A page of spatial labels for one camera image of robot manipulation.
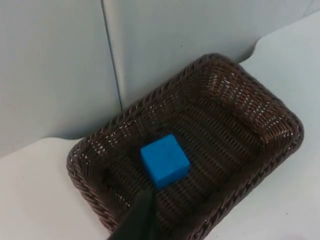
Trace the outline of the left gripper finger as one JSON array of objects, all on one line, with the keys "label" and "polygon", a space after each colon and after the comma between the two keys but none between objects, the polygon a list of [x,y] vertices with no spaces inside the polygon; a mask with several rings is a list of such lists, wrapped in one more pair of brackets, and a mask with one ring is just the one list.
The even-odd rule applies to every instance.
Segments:
[{"label": "left gripper finger", "polygon": [[110,240],[156,239],[156,194],[151,189],[138,193],[123,223],[109,236]]}]

